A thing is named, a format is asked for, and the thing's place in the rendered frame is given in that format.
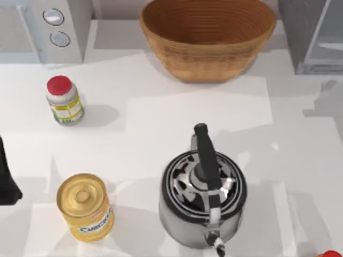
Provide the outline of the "brown woven basket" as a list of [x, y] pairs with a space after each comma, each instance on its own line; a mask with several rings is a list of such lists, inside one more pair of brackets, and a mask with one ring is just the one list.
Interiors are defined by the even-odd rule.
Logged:
[[190, 83], [221, 83], [240, 75], [277, 23], [262, 0], [152, 0], [139, 21], [162, 66]]

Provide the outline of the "red-capped white bottle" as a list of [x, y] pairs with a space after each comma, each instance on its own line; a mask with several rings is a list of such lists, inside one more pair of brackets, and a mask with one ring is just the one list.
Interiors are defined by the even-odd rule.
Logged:
[[74, 125], [84, 115], [77, 87], [67, 76], [57, 75], [48, 80], [46, 99], [55, 121], [61, 125]]

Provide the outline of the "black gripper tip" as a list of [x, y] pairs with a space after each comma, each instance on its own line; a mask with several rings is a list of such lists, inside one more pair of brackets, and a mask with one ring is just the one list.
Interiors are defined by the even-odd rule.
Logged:
[[0, 206], [15, 205], [22, 198], [23, 193], [9, 170], [3, 140], [0, 136]]

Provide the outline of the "pale microwave oven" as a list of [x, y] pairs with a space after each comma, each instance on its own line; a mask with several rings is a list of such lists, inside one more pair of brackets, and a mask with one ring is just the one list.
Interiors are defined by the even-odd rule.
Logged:
[[[49, 25], [42, 17], [52, 8], [64, 14], [60, 26]], [[92, 15], [92, 0], [0, 0], [0, 64], [82, 63]], [[49, 39], [58, 31], [71, 39], [65, 48]]]

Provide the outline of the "yellow can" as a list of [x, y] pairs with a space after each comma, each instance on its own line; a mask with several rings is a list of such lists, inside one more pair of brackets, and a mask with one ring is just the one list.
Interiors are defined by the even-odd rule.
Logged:
[[57, 190], [56, 203], [70, 232], [80, 241], [98, 241], [113, 228], [115, 215], [107, 188], [96, 175], [79, 173], [66, 179]]

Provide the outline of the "grey cabinet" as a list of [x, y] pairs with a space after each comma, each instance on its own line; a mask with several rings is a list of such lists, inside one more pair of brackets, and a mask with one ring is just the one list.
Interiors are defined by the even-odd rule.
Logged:
[[343, 75], [343, 0], [278, 0], [297, 75]]

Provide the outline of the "white microwave knob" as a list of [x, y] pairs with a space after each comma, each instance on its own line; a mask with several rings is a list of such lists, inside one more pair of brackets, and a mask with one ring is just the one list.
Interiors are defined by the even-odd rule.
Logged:
[[62, 31], [50, 33], [49, 39], [53, 45], [60, 48], [65, 48], [71, 43], [70, 37]]
[[64, 23], [65, 19], [62, 11], [55, 8], [44, 10], [42, 17], [47, 24], [52, 26], [60, 26], [62, 23]]

